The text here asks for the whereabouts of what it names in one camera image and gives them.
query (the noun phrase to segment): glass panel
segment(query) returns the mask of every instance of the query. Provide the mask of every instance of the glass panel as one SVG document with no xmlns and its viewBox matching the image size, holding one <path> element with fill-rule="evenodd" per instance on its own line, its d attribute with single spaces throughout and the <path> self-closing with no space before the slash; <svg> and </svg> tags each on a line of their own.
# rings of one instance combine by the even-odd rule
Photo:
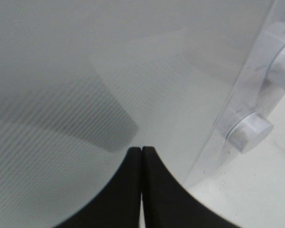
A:
<svg viewBox="0 0 285 228">
<path fill-rule="evenodd" d="M 0 1 L 0 227 L 66 219 L 130 146 L 182 182 L 271 3 Z"/>
</svg>

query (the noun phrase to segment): white surface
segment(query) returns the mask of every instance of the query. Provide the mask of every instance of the white surface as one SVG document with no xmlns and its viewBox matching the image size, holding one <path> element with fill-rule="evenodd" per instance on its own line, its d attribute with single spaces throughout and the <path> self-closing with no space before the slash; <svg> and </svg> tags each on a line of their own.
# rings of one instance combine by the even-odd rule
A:
<svg viewBox="0 0 285 228">
<path fill-rule="evenodd" d="M 285 228 L 285 97 L 268 119 L 275 127 L 260 145 L 190 189 L 244 228 Z"/>
</svg>

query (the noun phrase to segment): white floor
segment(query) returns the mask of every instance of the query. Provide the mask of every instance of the white floor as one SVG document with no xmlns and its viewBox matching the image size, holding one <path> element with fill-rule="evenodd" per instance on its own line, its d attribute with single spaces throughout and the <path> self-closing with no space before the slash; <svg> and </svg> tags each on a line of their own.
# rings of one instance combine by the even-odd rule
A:
<svg viewBox="0 0 285 228">
<path fill-rule="evenodd" d="M 285 228 L 285 97 L 268 119 L 275 128 L 260 145 L 190 190 L 244 228 Z"/>
</svg>

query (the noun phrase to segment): transparent acrylic sheet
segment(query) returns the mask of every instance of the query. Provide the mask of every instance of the transparent acrylic sheet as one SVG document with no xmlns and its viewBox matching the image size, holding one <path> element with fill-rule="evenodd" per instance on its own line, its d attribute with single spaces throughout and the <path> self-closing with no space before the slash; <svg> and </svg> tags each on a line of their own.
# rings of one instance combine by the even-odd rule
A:
<svg viewBox="0 0 285 228">
<path fill-rule="evenodd" d="M 50 227 L 130 146 L 181 183 L 271 0 L 0 1 L 0 227 Z"/>
</svg>

